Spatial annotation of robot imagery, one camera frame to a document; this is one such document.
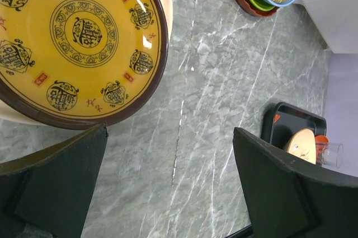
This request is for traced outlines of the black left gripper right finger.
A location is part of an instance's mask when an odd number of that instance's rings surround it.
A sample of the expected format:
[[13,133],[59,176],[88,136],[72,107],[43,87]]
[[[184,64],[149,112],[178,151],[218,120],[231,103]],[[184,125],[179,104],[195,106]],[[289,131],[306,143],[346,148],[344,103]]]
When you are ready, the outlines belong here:
[[243,128],[234,157],[254,237],[357,237],[357,178],[313,165]]

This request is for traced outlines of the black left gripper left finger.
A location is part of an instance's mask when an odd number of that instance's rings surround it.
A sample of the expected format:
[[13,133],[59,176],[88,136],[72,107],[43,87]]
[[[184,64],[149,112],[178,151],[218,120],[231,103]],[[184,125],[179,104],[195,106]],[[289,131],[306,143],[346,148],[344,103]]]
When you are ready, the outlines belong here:
[[1,164],[1,237],[29,223],[55,237],[80,237],[107,144],[92,127],[64,142]]

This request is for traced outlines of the yellow black patterned plate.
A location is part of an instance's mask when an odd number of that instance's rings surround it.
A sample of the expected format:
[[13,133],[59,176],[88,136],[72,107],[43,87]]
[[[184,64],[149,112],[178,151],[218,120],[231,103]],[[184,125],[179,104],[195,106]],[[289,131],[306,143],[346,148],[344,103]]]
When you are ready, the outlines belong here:
[[1,0],[1,101],[68,129],[113,125],[158,87],[160,0]]

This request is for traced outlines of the cream plate with branch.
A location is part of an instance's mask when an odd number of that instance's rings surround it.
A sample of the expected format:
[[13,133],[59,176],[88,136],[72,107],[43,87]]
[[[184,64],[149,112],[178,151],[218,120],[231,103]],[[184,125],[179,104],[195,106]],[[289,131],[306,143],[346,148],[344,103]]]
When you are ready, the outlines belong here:
[[[173,24],[173,0],[160,0],[162,8],[165,13],[165,18],[167,22],[167,32],[168,32],[168,43],[172,34],[172,24]],[[46,119],[45,123],[39,121],[39,118],[33,119],[22,113],[19,113],[16,109],[13,109],[6,102],[1,101],[1,119],[9,120],[16,123],[31,124],[31,125],[48,125],[57,128],[68,129],[68,126],[65,127],[57,126],[51,122],[49,119]]]

